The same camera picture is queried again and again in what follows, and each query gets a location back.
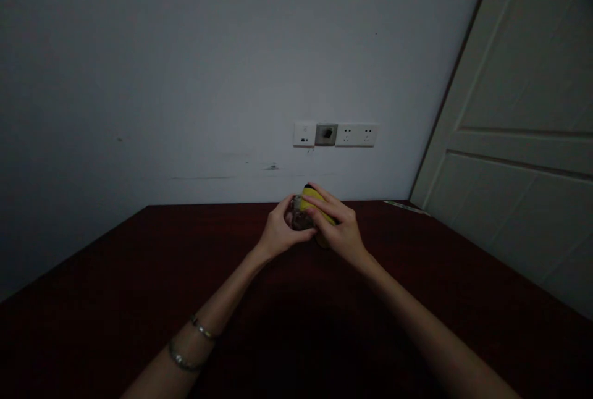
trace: yellow object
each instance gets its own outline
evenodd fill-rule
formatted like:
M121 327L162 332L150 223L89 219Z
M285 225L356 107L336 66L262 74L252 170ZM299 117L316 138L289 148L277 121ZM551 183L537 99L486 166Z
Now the yellow object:
M318 200L325 201L325 199L319 194L319 192L317 192L311 185L305 185L305 187L303 188L303 195L307 195L310 197L317 198ZM326 220L332 226L335 226L337 224L337 222L335 221L335 219L333 217L330 217L325 212L323 212L321 209L319 209L317 206L314 206L313 204L309 203L307 200L302 198L300 211L303 212L307 208L317 209L319 212L321 212L323 214L323 216L326 218ZM321 231L319 231L319 230L317 231L317 234L315 235L315 240L317 240L317 243L322 248L325 248L325 249L329 248L329 243L327 242L326 238L323 236Z

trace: electrical outlet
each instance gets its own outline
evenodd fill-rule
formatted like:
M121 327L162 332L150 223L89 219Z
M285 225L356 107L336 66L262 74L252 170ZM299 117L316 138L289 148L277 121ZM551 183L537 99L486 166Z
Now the electrical outlet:
M341 123L338 124L336 147L373 147L379 133L376 123Z
M359 144L362 147L373 147L379 133L379 124L358 124L356 126Z
M355 146L356 124L342 123L338 124L338 133L335 136L336 147L352 147Z
M316 127L317 124L314 122L295 122L295 132L292 136L293 146L314 147Z

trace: bangle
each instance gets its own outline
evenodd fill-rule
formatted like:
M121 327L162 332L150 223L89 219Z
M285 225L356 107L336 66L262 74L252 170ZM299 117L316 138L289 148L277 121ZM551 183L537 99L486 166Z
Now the bangle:
M203 365L203 364L192 364L192 363L189 363L188 361L184 360L184 358L181 356L181 354L179 354L175 350L175 346L173 344L173 339L169 340L169 356L171 356L171 359L173 359L173 362L175 362L175 365L177 365L179 368L181 368L184 371L190 371L190 372L200 371L200 368L202 368L202 365Z
M195 314L192 314L192 315L190 316L190 322L191 322L191 324L192 324L192 325L194 325L194 326L195 326L195 327L198 329L198 331L200 331L200 332L201 332L201 333L204 335L204 337L206 337L208 340L211 340L212 342L214 342L214 341L216 340L216 336L215 336L215 335L213 335L212 333L210 333L210 332L206 331L206 330L204 329L204 327L198 323L198 318L195 316Z

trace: door panel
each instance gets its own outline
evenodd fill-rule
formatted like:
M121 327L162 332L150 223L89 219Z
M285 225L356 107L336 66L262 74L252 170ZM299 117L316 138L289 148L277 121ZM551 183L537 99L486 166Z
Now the door panel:
M593 0L482 0L411 200L593 317Z

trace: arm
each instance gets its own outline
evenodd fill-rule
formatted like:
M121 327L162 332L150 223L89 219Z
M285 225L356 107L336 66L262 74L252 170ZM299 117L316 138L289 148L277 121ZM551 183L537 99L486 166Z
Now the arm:
M305 199L338 219L332 226L319 210L309 208L318 229L332 249L366 278L371 288L397 317L406 333L446 391L455 398L518 398L515 391L449 328L407 292L367 252L358 231L355 212L320 186L311 184L326 201Z
M315 234L314 229L293 231L285 223L284 213L292 197L286 197L270 212L259 243L196 313L199 324L212 335L218 336L224 330L249 284L266 263L295 243L305 242ZM203 364L214 348L214 342L191 322L181 328L172 342L175 352L190 364ZM199 373L175 364L167 346L149 363L122 398L185 398Z

